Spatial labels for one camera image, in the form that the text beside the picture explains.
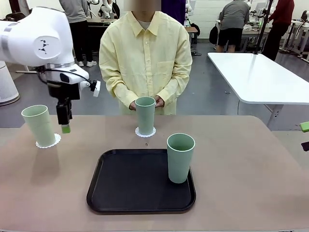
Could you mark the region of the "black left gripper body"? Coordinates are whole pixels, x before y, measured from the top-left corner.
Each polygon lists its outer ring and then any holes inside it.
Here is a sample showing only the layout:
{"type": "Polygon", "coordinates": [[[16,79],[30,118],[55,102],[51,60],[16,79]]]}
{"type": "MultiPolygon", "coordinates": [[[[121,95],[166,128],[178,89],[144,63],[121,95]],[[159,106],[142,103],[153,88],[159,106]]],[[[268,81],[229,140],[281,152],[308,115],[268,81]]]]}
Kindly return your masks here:
{"type": "Polygon", "coordinates": [[[80,90],[78,84],[48,83],[49,95],[59,100],[79,100],[80,90]]]}

